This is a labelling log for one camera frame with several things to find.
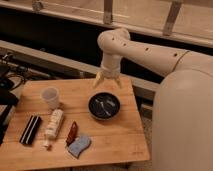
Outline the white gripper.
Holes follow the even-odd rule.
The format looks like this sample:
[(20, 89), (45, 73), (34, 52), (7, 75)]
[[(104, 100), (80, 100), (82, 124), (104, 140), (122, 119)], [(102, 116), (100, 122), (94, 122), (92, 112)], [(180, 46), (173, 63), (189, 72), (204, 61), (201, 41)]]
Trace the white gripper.
[(108, 79), (115, 79), (115, 82), (117, 83), (119, 88), (122, 88), (122, 84), (120, 81), (120, 78), (118, 77), (120, 75), (120, 68), (110, 68), (106, 67), (104, 65), (101, 66), (101, 72), (98, 72), (96, 74), (95, 80), (93, 82), (93, 87), (98, 87), (103, 81), (104, 78)]

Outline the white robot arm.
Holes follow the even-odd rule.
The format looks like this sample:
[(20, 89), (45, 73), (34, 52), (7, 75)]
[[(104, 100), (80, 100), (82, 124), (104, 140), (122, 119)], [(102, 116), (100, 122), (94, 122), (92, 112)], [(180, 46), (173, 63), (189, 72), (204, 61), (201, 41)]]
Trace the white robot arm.
[(97, 42), (96, 85), (119, 79), (122, 58), (164, 77), (153, 103), (152, 171), (213, 171), (213, 57), (132, 41), (124, 28), (100, 33)]

